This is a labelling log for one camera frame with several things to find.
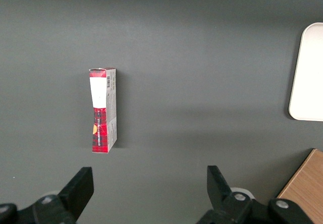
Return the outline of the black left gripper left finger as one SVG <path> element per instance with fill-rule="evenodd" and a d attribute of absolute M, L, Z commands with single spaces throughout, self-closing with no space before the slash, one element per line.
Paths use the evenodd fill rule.
<path fill-rule="evenodd" d="M 76 223 L 94 193 L 91 167 L 82 167 L 58 194 L 48 194 L 19 210 L 1 204 L 1 223 Z"/>

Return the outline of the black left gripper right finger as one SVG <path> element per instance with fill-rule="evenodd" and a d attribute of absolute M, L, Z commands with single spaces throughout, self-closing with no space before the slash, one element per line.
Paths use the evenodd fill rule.
<path fill-rule="evenodd" d="M 313 223 L 291 200 L 274 198 L 263 205 L 241 191 L 232 191 L 216 165 L 207 167 L 207 193 L 212 209 L 198 223 Z"/>

